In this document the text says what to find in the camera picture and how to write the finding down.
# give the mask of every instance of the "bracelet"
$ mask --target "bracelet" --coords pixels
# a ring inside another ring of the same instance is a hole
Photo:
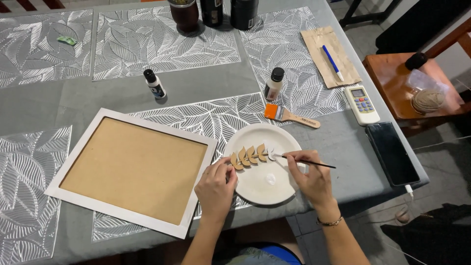
[[[323,225],[323,226],[336,226],[336,225],[338,225],[338,224],[340,223],[340,221],[342,221],[342,219],[343,219],[343,216],[340,216],[340,218],[339,218],[337,221],[335,221],[335,222],[332,222],[332,223],[323,223],[323,222],[321,222],[321,221],[319,220],[319,217],[318,217],[316,223],[317,223],[317,224],[321,224],[321,225]]]

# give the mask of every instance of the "orange paintbrush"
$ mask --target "orange paintbrush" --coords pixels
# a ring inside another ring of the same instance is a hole
[[[286,108],[280,107],[275,104],[267,104],[267,106],[265,107],[265,118],[275,120],[277,122],[297,122],[312,127],[314,129],[317,129],[321,126],[320,122],[316,120],[296,116]]]

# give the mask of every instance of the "white bottle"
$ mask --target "white bottle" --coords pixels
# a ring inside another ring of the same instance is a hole
[[[268,101],[274,101],[280,94],[281,88],[283,87],[283,76],[284,70],[280,67],[275,67],[271,72],[270,79],[267,80],[265,85],[265,98]]]
[[[146,83],[150,88],[150,91],[156,99],[163,99],[167,96],[167,93],[162,87],[160,79],[154,74],[151,69],[144,71],[144,77],[146,78]]]

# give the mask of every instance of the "brown paper bag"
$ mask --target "brown paper bag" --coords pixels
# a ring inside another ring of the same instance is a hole
[[[345,54],[331,26],[301,31],[301,35],[328,89],[362,81],[352,62],[350,62]],[[343,82],[340,81],[333,69],[329,58],[322,49],[322,45],[327,47],[335,65],[342,73]]]

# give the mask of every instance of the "chair seat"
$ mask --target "chair seat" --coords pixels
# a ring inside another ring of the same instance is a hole
[[[435,59],[429,59],[419,70],[449,86],[450,89],[445,98],[446,106],[425,115],[415,111],[411,104],[414,90],[406,86],[407,77],[411,71],[404,65],[405,61],[413,54],[412,52],[368,55],[363,61],[363,65],[394,118],[396,120],[410,120],[464,113],[465,110],[460,107],[460,104],[464,104],[463,99]]]

